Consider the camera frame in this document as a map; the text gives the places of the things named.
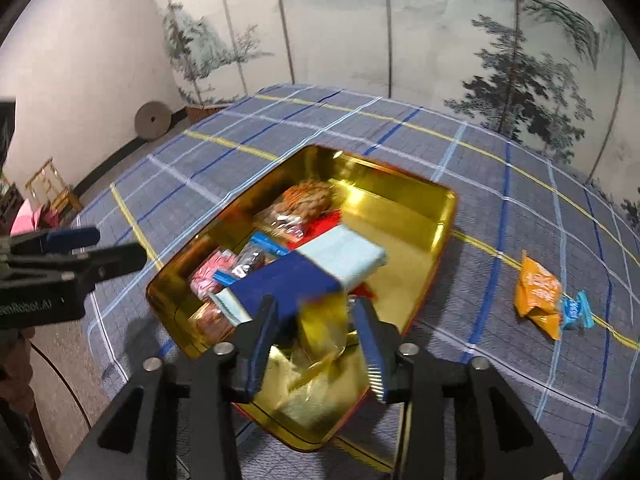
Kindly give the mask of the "blue plaid tablecloth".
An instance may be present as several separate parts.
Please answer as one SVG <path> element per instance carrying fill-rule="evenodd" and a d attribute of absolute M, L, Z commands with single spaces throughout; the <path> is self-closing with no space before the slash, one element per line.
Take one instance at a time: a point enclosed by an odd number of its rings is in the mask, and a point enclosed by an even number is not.
<path fill-rule="evenodd" d="M 498 134 L 366 94 L 277 84 L 135 162 L 78 217 L 134 274 L 86 303 L 108 394 L 149 356 L 207 349 L 191 278 L 239 252 L 293 185 L 325 183 L 344 226 L 381 246 L 378 316 L 439 358 L 491 362 L 570 474 L 601 479 L 639 419 L 639 237 L 594 188 Z"/>

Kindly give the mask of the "blue white snack bag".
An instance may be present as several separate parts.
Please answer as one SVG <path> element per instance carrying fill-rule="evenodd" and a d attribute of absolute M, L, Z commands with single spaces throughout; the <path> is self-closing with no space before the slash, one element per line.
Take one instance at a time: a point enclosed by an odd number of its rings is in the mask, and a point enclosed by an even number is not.
<path fill-rule="evenodd" d="M 237 326 L 252 320 L 262 298 L 273 296 L 278 303 L 279 322 L 285 323 L 307 300 L 330 292 L 346 292 L 330 274 L 324 272 L 300 252 L 291 250 L 286 256 L 263 266 L 232 285 L 210 296 L 210 301 Z"/>

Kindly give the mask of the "orange snack packet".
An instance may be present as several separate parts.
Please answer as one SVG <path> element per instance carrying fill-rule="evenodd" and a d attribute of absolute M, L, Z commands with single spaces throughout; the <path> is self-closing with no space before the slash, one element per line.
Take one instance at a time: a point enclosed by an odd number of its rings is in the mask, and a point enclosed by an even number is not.
<path fill-rule="evenodd" d="M 553 340 L 561 339 L 562 299 L 560 281 L 539 262 L 522 251 L 522 262 L 514 292 L 514 308 Z"/>

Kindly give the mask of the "small blue wrapper packet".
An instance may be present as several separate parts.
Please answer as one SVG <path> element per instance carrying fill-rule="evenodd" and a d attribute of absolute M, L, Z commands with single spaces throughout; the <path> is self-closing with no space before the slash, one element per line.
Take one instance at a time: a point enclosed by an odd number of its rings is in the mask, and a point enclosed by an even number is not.
<path fill-rule="evenodd" d="M 228 270 L 216 270 L 213 279 L 227 287 L 246 278 L 277 258 L 286 256 L 288 248 L 275 242 L 261 232 L 255 232 L 240 252 L 232 259 Z"/>

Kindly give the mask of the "pink white snack packet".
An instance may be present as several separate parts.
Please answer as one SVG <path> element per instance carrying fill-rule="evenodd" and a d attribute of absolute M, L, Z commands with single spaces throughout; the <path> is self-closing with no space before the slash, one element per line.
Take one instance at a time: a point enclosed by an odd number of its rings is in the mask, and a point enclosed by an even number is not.
<path fill-rule="evenodd" d="M 234 266 L 236 255 L 229 249 L 217 249 L 193 272 L 190 277 L 190 289 L 199 300 L 204 300 L 211 292 L 224 288 L 215 278 L 215 272 L 229 274 Z"/>

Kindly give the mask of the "blue cookie packet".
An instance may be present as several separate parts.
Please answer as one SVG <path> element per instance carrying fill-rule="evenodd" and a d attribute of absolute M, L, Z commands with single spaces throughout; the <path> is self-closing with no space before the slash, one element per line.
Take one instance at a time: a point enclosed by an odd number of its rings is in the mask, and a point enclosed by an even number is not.
<path fill-rule="evenodd" d="M 574 298 L 565 296 L 561 313 L 561 330 L 590 330 L 594 325 L 590 303 L 584 290 L 580 290 Z"/>

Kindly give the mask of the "clear bag orange snacks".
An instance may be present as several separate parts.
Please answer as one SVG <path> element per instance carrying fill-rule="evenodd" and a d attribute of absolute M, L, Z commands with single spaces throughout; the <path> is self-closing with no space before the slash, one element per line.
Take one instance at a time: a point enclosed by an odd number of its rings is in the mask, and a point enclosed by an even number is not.
<path fill-rule="evenodd" d="M 225 340 L 234 331 L 224 312 L 210 301 L 191 315 L 190 324 L 201 340 L 210 346 Z"/>

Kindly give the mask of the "round stone millstone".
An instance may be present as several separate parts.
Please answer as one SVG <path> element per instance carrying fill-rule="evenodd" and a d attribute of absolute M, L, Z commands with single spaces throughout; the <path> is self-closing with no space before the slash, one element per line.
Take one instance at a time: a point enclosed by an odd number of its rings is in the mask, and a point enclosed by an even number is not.
<path fill-rule="evenodd" d="M 172 113 L 163 102 L 151 101 L 142 105 L 134 116 L 134 131 L 145 141 L 154 141 L 170 128 Z"/>

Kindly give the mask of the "small bamboo stool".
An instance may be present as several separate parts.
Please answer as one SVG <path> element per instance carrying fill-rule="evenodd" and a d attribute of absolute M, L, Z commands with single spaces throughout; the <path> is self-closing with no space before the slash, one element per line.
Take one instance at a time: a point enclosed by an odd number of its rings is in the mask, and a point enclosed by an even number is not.
<path fill-rule="evenodd" d="M 79 214 L 84 205 L 55 167 L 53 158 L 25 182 L 25 190 L 37 206 L 48 206 L 60 218 L 73 212 Z"/>

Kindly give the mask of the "painted folding screen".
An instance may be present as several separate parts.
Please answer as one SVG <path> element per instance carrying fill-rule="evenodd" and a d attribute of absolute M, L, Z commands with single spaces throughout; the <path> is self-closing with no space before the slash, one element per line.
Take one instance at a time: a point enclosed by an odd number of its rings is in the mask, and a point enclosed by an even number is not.
<path fill-rule="evenodd" d="M 419 104 L 557 162 L 639 221 L 639 41 L 604 0 L 152 0 L 186 105 L 275 82 Z"/>

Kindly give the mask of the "pink cloth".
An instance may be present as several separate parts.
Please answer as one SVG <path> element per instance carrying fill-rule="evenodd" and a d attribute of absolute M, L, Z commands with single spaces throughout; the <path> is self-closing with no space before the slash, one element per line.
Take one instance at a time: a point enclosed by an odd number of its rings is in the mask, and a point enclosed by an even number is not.
<path fill-rule="evenodd" d="M 60 217 L 49 204 L 32 208 L 30 201 L 24 200 L 17 211 L 10 234 L 17 235 L 38 230 L 54 229 L 59 225 Z"/>

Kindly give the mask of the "dark seaweed snack packet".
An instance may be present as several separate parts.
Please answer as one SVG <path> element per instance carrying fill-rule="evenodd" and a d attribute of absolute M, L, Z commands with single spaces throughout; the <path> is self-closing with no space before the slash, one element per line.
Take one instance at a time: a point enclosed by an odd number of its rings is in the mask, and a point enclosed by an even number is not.
<path fill-rule="evenodd" d="M 230 274 L 240 280 L 265 264 L 265 251 L 256 243 L 248 242 L 236 256 Z"/>

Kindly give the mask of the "gold metal tin box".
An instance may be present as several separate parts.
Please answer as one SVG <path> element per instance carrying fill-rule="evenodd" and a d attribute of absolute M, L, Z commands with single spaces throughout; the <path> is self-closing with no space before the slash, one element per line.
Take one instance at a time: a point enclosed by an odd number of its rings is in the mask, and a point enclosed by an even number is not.
<path fill-rule="evenodd" d="M 146 299 L 178 348 L 190 359 L 210 346 L 191 326 L 205 307 L 190 276 L 215 250 L 241 249 L 259 231 L 258 214 L 293 184 L 329 183 L 341 222 L 386 251 L 386 263 L 363 279 L 378 317 L 405 333 L 422 309 L 434 281 L 457 209 L 450 188 L 386 162 L 331 150 L 301 148 L 240 193 L 174 255 L 146 288 Z M 346 286 L 332 271 L 294 258 L 234 290 L 243 313 L 258 311 L 262 297 L 278 303 L 281 331 L 270 350 L 262 388 L 240 411 L 285 445 L 299 452 L 325 446 L 355 413 L 369 389 L 363 354 L 343 352 L 324 372 L 296 390 L 302 374 L 290 357 L 297 341 L 296 316 L 310 300 L 319 313 L 337 314 Z"/>

